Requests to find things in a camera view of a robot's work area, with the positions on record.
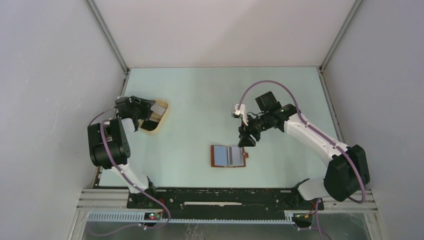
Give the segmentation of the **oval wooden tray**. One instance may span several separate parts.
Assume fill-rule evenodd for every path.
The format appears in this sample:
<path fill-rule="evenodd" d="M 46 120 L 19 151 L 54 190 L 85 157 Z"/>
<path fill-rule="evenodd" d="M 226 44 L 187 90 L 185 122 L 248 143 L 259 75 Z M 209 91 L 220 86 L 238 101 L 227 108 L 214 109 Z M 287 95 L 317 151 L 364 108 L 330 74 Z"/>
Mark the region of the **oval wooden tray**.
<path fill-rule="evenodd" d="M 142 132 L 145 132 L 150 135 L 156 135 L 161 130 L 162 126 L 164 125 L 169 113 L 170 113 L 170 106 L 169 103 L 163 99 L 157 99 L 156 103 L 159 105 L 166 107 L 166 112 L 163 116 L 159 116 L 156 113 L 151 114 L 150 118 L 148 120 L 139 120 L 138 129 Z"/>

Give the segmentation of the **credit card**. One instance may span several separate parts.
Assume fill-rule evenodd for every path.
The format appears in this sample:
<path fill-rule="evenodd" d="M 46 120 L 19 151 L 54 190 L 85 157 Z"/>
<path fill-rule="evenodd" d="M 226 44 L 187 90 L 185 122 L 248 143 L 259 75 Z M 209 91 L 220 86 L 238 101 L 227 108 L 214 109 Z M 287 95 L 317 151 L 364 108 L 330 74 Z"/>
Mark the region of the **credit card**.
<path fill-rule="evenodd" d="M 164 106 L 162 106 L 162 105 L 160 105 L 160 104 L 158 104 L 158 103 L 155 103 L 151 108 L 150 108 L 150 110 L 153 112 L 153 113 L 155 113 L 155 114 L 157 114 L 157 115 L 159 115 L 159 116 L 163 116 L 164 114 L 165 114 L 165 112 L 166 112 L 166 110 L 167 110 L 167 108 L 166 107 L 164 107 Z"/>

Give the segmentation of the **brown leather card holder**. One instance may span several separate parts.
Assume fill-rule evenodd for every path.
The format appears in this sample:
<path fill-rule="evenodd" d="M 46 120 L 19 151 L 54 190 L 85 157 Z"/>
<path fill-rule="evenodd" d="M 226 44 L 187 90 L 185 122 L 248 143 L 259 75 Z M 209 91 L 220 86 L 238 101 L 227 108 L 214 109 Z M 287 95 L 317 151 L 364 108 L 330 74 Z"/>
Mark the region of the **brown leather card holder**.
<path fill-rule="evenodd" d="M 212 168 L 244 168 L 249 154 L 243 147 L 211 145 L 210 166 Z"/>

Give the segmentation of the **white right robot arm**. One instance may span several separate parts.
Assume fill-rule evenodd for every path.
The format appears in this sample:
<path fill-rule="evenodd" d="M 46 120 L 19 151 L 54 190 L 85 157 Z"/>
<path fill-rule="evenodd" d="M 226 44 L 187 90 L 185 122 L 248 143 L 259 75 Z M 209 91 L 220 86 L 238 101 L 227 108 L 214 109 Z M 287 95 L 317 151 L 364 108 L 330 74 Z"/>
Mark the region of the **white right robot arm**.
<path fill-rule="evenodd" d="M 255 99 L 260 113 L 249 115 L 246 106 L 233 107 L 233 118 L 242 120 L 238 128 L 240 148 L 254 147 L 261 133 L 278 129 L 313 151 L 326 167 L 323 177 L 308 178 L 291 190 L 291 204 L 304 209 L 311 200 L 332 197 L 338 202 L 352 200 L 357 191 L 363 192 L 370 181 L 365 150 L 359 145 L 348 146 L 310 123 L 295 105 L 282 106 L 271 91 Z"/>

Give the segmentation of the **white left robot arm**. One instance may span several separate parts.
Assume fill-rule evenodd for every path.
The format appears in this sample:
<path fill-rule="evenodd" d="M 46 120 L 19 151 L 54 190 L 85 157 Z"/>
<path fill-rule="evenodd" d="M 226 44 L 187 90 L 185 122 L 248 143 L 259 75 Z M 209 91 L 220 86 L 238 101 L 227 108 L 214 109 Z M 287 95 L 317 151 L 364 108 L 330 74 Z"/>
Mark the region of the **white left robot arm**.
<path fill-rule="evenodd" d="M 158 194 L 153 182 L 144 174 L 134 173 L 129 163 L 131 157 L 127 135 L 140 128 L 140 120 L 147 121 L 153 113 L 155 100 L 137 96 L 124 96 L 115 100 L 109 110 L 117 111 L 114 118 L 87 126 L 88 149 L 91 162 L 96 167 L 111 170 L 123 180 L 132 194 L 140 194 L 138 201 L 145 208 L 153 208 Z"/>

